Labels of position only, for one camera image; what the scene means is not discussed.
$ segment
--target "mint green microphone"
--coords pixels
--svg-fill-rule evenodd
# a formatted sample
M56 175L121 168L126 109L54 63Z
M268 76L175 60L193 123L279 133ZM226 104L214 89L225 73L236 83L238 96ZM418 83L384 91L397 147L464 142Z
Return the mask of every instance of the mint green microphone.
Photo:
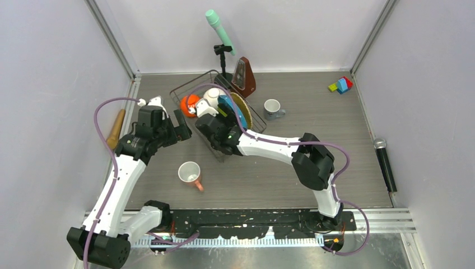
M229 36L227 36L226 31L222 27L221 20L218 14L216 14L214 10L208 10L206 11L205 15L206 15L206 20L208 20L209 25L211 25L211 27L213 27L213 29L216 31L221 41L223 42L223 45L231 46L232 47L231 55L233 56L236 55L231 39L229 39Z

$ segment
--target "white mug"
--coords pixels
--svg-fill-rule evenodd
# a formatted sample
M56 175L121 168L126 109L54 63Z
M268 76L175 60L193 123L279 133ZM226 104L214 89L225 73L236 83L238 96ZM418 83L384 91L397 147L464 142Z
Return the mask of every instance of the white mug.
M204 93L203 98L208 101L211 107L218 109L218 97L220 97L220 95L226 94L219 88L211 88Z
M285 109L281 109L281 103L276 99L269 99L264 103L264 118L274 120L285 115Z

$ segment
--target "gray floor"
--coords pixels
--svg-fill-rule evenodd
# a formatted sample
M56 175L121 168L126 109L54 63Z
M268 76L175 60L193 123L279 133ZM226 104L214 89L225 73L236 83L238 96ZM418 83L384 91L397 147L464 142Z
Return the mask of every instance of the gray floor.
M352 89L340 95L327 89L344 75L350 77L348 72L257 73L256 92L247 100L258 113L262 113L267 99L279 100L287 110L284 118L267 122L265 134L300 137L309 132L350 152L350 168L337 181L341 199L361 207L390 207L357 92ZM196 76L143 76L138 97L161 95L171 112L176 106L170 90ZM137 107L132 119L136 117ZM338 170L344 164L344 156L330 150ZM186 161L201 166L204 193L179 180L178 167ZM317 207L312 192L300 184L291 166L252 156L231 156L219 163L198 136L159 149L139 178L127 208L139 209L148 200L166 202L172 208Z

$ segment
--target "white cup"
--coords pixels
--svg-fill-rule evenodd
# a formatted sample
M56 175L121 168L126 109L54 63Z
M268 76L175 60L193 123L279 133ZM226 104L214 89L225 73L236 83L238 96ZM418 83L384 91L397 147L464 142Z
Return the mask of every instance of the white cup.
M264 118L274 120L285 115L285 109L281 109L281 103L276 99L269 99L264 103Z
M208 101L211 107L218 109L218 97L220 95L226 95L226 93L219 88L211 88L204 93L203 98Z
M204 191L201 185L201 169L193 161L187 161L178 168L178 177L186 185L197 187L201 192Z

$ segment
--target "wooden handle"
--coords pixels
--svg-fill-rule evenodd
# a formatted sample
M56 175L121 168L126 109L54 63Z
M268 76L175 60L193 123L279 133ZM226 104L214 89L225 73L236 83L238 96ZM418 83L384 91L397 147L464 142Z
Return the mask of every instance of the wooden handle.
M124 122L125 118L125 109L121 109L119 114L117 114L117 118L115 118L114 126L112 126L112 130L110 131L110 135L107 138L107 145L111 150L117 147L119 143L119 135L120 130L122 129L122 123Z

